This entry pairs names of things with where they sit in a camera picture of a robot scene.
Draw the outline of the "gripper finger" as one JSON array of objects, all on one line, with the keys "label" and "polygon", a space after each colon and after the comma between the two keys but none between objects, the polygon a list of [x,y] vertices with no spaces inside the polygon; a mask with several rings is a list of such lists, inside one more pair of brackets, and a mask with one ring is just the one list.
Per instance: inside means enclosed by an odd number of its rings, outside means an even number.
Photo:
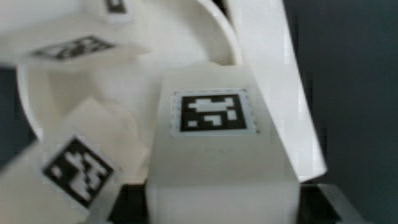
[{"label": "gripper finger", "polygon": [[339,187],[333,184],[319,184],[317,188],[339,216],[335,224],[371,224],[351,205]]}]

